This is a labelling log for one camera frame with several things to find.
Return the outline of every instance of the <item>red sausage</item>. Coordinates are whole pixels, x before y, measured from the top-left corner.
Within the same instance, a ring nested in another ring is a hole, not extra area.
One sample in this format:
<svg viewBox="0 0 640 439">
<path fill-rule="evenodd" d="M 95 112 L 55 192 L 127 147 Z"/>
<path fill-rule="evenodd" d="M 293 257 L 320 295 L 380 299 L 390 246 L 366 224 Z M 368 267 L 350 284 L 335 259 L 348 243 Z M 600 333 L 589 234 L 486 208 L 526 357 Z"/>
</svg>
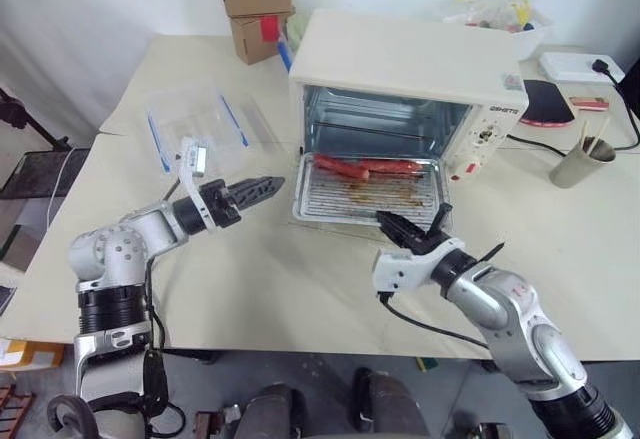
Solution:
<svg viewBox="0 0 640 439">
<path fill-rule="evenodd" d="M 422 171 L 422 165 L 413 161 L 393 159 L 363 159 L 359 163 L 371 172 L 388 172 L 392 174 L 406 174 Z"/>
<path fill-rule="evenodd" d="M 369 179 L 369 171 L 360 165 L 349 164 L 322 154 L 314 154 L 313 159 L 318 167 L 354 177 L 356 179 Z"/>
</svg>

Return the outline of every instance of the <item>wire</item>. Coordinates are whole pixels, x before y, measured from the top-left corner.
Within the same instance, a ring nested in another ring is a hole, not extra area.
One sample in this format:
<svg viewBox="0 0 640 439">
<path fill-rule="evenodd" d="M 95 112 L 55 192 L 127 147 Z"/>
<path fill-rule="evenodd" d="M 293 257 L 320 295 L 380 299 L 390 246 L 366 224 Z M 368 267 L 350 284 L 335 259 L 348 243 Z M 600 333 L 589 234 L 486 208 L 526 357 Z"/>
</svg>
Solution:
<svg viewBox="0 0 640 439">
<path fill-rule="evenodd" d="M 624 107 L 627 110 L 627 115 L 629 116 L 629 121 L 631 122 L 631 127 L 633 128 L 633 132 L 635 132 L 635 134 L 636 134 L 636 142 L 635 142 L 635 144 L 632 144 L 631 146 L 614 147 L 614 150 L 616 150 L 616 151 L 630 151 L 631 149 L 635 149 L 636 147 L 640 146 L 640 130 L 638 130 L 638 126 L 636 124 L 636 121 L 633 120 L 633 114 L 631 114 L 631 106 L 629 105 L 629 101 L 627 101 L 627 98 L 624 95 L 624 92 L 622 91 L 622 88 L 620 87 L 620 84 L 618 83 L 618 81 L 616 81 L 615 78 L 609 72 L 609 66 L 607 66 L 607 69 L 605 71 L 597 71 L 597 72 L 601 72 L 602 74 L 607 76 L 609 78 L 609 80 L 613 83 L 613 88 L 616 90 L 616 92 L 622 98 L 622 102 L 624 102 Z"/>
<path fill-rule="evenodd" d="M 380 299 L 380 303 L 394 316 L 399 317 L 400 319 L 402 319 L 403 321 L 407 321 L 409 324 L 413 324 L 414 326 L 418 326 L 421 327 L 422 329 L 426 329 L 427 331 L 431 331 L 431 332 L 435 332 L 437 334 L 442 334 L 444 336 L 449 336 L 449 337 L 454 337 L 456 339 L 460 339 L 461 341 L 467 341 L 470 342 L 471 344 L 475 344 L 476 346 L 479 347 L 483 347 L 485 349 L 489 349 L 489 346 L 487 346 L 486 344 L 484 344 L 483 342 L 480 342 L 476 339 L 473 339 L 472 337 L 468 337 L 465 336 L 463 334 L 458 334 L 457 332 L 453 332 L 453 331 L 448 331 L 446 329 L 440 329 L 439 327 L 434 327 L 434 326 L 430 326 L 429 324 L 424 324 L 422 322 L 416 321 L 415 319 L 409 317 L 409 316 L 405 316 L 404 314 L 402 314 L 400 311 L 398 311 L 397 309 L 393 308 L 391 306 L 391 304 L 389 304 L 389 299 L 391 298 L 388 294 L 392 293 L 387 293 L 387 294 L 379 294 L 379 299 Z"/>
<path fill-rule="evenodd" d="M 169 188 L 169 190 L 164 195 L 162 200 L 163 201 L 168 201 L 169 198 L 173 195 L 173 193 L 175 192 L 175 190 L 178 188 L 179 185 L 180 185 L 180 179 L 176 179 L 176 182 L 174 182 L 173 185 Z"/>
<path fill-rule="evenodd" d="M 164 350 L 167 331 L 164 327 L 164 324 L 162 323 L 162 320 L 160 319 L 160 316 L 156 312 L 155 307 L 153 306 L 153 281 L 151 280 L 151 269 L 153 268 L 153 262 L 154 262 L 154 259 L 149 259 L 147 261 L 147 266 L 144 271 L 144 286 L 145 286 L 144 299 L 147 305 L 147 314 L 149 315 L 149 320 L 151 321 L 151 332 L 150 332 L 151 348 L 156 349 L 155 328 L 153 325 L 155 322 L 158 325 L 158 329 L 160 330 L 160 335 L 158 338 L 159 347 L 157 349 L 159 349 L 162 352 Z"/>
<path fill-rule="evenodd" d="M 489 252 L 487 252 L 484 256 L 482 256 L 480 259 L 478 259 L 478 262 L 488 262 L 488 261 L 490 261 L 493 258 L 493 256 L 495 256 L 497 253 L 499 253 L 502 250 L 504 245 L 505 245 L 505 243 L 501 242 L 496 247 L 494 247 Z"/>
<path fill-rule="evenodd" d="M 521 137 L 512 136 L 511 134 L 507 134 L 507 137 L 512 141 L 522 142 L 523 144 L 530 144 L 532 146 L 543 147 L 545 149 L 548 149 L 551 152 L 555 152 L 559 156 L 562 156 L 562 157 L 566 156 L 566 154 L 562 152 L 560 149 L 556 149 L 555 147 L 550 146 L 549 144 L 545 144 L 544 142 L 530 141 L 529 139 L 522 139 Z"/>
<path fill-rule="evenodd" d="M 67 153 L 66 157 L 64 158 L 64 161 L 62 162 L 62 166 L 60 166 L 60 172 L 58 172 L 58 178 L 56 179 L 56 185 L 53 186 L 53 192 L 51 193 L 51 199 L 49 199 L 49 205 L 47 206 L 47 231 L 49 230 L 49 226 L 51 225 L 51 204 L 53 204 L 53 198 L 56 197 L 56 192 L 58 192 L 58 187 L 60 186 L 60 179 L 62 178 L 62 171 L 64 171 L 64 166 L 67 165 L 67 161 L 69 160 L 69 158 L 71 157 L 71 154 L 75 150 L 76 150 L 76 148 L 74 147 L 73 149 L 71 149 Z"/>
<path fill-rule="evenodd" d="M 158 432 L 155 431 L 153 429 L 153 426 L 150 425 L 149 437 L 159 437 L 162 439 L 177 437 L 178 435 L 180 435 L 180 433 L 182 433 L 182 431 L 184 431 L 184 428 L 187 427 L 187 416 L 185 415 L 184 411 L 172 402 L 168 402 L 167 407 L 172 409 L 176 414 L 178 414 L 178 416 L 180 416 L 180 427 L 178 427 L 178 429 L 173 432 Z"/>
<path fill-rule="evenodd" d="M 164 327 L 164 324 L 162 323 L 160 316 L 158 316 L 158 313 L 156 312 L 155 307 L 153 306 L 153 281 L 151 277 L 151 270 L 153 269 L 154 260 L 155 259 L 153 258 L 149 259 L 145 267 L 144 298 L 147 306 L 147 314 L 149 315 L 149 321 L 151 322 L 151 331 L 149 334 L 150 335 L 149 347 L 151 349 L 159 350 L 160 353 L 162 354 L 162 352 L 164 351 L 165 338 L 167 334 L 166 334 L 166 329 Z M 158 339 L 158 342 L 159 342 L 158 348 L 155 347 L 155 328 L 153 325 L 154 322 L 158 325 L 158 329 L 160 330 L 160 336 Z M 162 438 L 168 439 L 168 438 L 176 437 L 180 435 L 182 431 L 184 431 L 185 427 L 187 426 L 187 416 L 185 415 L 184 411 L 179 406 L 176 406 L 172 402 L 167 402 L 167 407 L 172 409 L 174 412 L 176 412 L 176 414 L 178 414 L 178 416 L 180 416 L 180 427 L 174 432 L 158 432 L 153 429 L 153 426 L 151 424 L 148 424 L 148 427 L 147 427 L 148 437 L 158 437 L 161 439 Z"/>
<path fill-rule="evenodd" d="M 633 132 L 636 135 L 636 141 L 635 141 L 634 144 L 632 144 L 630 146 L 614 147 L 613 149 L 615 151 L 630 151 L 631 149 L 635 149 L 636 147 L 640 146 L 640 129 L 638 129 L 638 125 L 636 124 L 636 121 L 633 120 L 633 114 L 631 113 L 631 106 L 629 105 L 629 101 L 627 101 L 627 98 L 626 98 L 626 96 L 624 94 L 624 91 L 620 87 L 620 84 L 618 83 L 618 81 L 616 81 L 616 79 L 611 75 L 611 72 L 609 72 L 609 65 L 606 62 L 601 61 L 601 60 L 598 59 L 593 63 L 591 68 L 595 72 L 599 72 L 600 74 L 604 74 L 612 82 L 613 88 L 616 90 L 616 92 L 622 98 L 622 102 L 624 102 L 624 107 L 627 110 L 627 116 L 629 116 L 629 122 L 631 122 L 631 127 L 633 128 Z M 532 146 L 543 147 L 545 149 L 548 149 L 549 151 L 555 152 L 559 156 L 562 156 L 562 157 L 566 156 L 566 154 L 564 152 L 556 149 L 553 146 L 550 146 L 548 144 L 544 144 L 542 142 L 536 142 L 536 141 L 530 141 L 528 139 L 522 139 L 521 137 L 512 136 L 511 134 L 507 134 L 507 137 L 509 139 L 511 139 L 512 141 L 522 142 L 524 144 L 530 144 Z"/>
</svg>

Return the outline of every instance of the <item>chopsticks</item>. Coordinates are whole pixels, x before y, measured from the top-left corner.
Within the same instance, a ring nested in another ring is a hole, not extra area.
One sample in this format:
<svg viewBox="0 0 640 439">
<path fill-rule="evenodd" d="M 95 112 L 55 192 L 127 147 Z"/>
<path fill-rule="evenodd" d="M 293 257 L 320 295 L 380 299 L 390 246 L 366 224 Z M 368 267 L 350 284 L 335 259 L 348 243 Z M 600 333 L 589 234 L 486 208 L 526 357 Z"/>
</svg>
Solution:
<svg viewBox="0 0 640 439">
<path fill-rule="evenodd" d="M 600 140 L 600 138 L 602 137 L 602 133 L 604 132 L 604 130 L 607 128 L 607 126 L 609 125 L 609 122 L 611 121 L 611 116 L 607 117 L 607 119 L 605 119 L 605 121 L 602 123 L 602 126 L 600 126 L 600 130 L 598 131 L 598 134 L 593 138 L 593 141 L 591 141 L 591 144 L 589 145 L 589 149 L 587 149 L 585 151 L 585 153 L 587 154 L 587 156 L 591 156 L 591 153 L 593 152 L 593 149 L 596 147 L 596 144 L 598 144 L 598 141 Z"/>
<path fill-rule="evenodd" d="M 587 127 L 589 127 L 589 121 L 584 121 L 582 124 L 582 132 L 580 132 L 580 149 L 584 151 L 584 139 L 587 137 Z"/>
</svg>

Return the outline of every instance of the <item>floor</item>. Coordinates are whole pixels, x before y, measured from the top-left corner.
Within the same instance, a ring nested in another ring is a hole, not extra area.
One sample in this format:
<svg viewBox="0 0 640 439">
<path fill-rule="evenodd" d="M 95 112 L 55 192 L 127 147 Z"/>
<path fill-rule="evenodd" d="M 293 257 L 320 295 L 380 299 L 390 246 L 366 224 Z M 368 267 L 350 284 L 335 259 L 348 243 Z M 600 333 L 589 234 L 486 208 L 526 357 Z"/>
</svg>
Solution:
<svg viewBox="0 0 640 439">
<path fill-rule="evenodd" d="M 48 401 L 73 390 L 73 354 L 66 351 L 64 364 L 54 370 L 19 373 L 19 392 L 37 394 L 33 410 L 18 438 L 45 438 Z M 307 400 L 309 424 L 305 435 L 354 432 L 346 418 L 352 375 L 367 366 L 387 371 L 402 380 L 418 401 L 431 437 L 455 439 L 456 424 L 505 422 L 516 438 L 544 438 L 544 429 L 527 401 L 502 375 L 488 373 L 479 364 L 465 360 L 439 360 L 421 372 L 408 357 L 339 354 L 225 352 L 214 364 L 189 358 L 165 356 L 171 399 L 181 406 L 188 426 L 179 436 L 193 436 L 197 411 L 211 411 L 238 403 L 245 405 L 262 387 L 285 382 L 301 390 Z M 640 361 L 599 363 L 587 366 L 592 383 L 609 404 L 623 414 L 637 433 L 640 431 Z M 12 382 L 9 374 L 0 382 Z M 159 430 L 177 425 L 171 412 L 154 420 Z"/>
</svg>

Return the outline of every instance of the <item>oven tray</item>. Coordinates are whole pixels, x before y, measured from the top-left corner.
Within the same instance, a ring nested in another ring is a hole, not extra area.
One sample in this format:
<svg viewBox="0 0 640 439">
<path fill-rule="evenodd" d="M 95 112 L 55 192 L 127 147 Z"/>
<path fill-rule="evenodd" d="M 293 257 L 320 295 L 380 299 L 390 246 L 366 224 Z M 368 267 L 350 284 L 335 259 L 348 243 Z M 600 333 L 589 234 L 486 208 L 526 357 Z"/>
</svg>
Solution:
<svg viewBox="0 0 640 439">
<path fill-rule="evenodd" d="M 372 173 L 364 182 L 314 167 L 313 154 L 305 154 L 298 171 L 293 215 L 302 221 L 377 226 L 375 213 L 384 210 L 428 228 L 448 194 L 437 161 L 412 160 L 423 165 L 422 172 Z"/>
</svg>

